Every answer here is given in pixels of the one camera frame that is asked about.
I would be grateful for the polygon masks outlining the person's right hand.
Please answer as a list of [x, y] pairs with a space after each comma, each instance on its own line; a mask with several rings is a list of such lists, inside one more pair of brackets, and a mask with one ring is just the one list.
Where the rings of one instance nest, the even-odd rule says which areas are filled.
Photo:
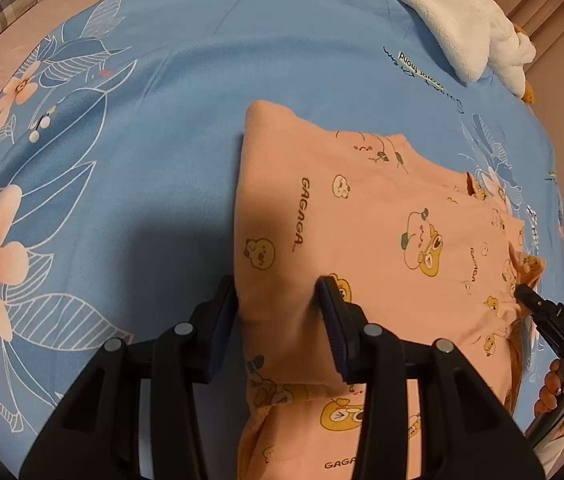
[[544, 385], [540, 388], [538, 400], [534, 405], [535, 416], [554, 411], [558, 407], [558, 396], [561, 394], [564, 396], [564, 386], [562, 386], [562, 379], [559, 378], [561, 365], [560, 359], [550, 364], [548, 374], [544, 376]]

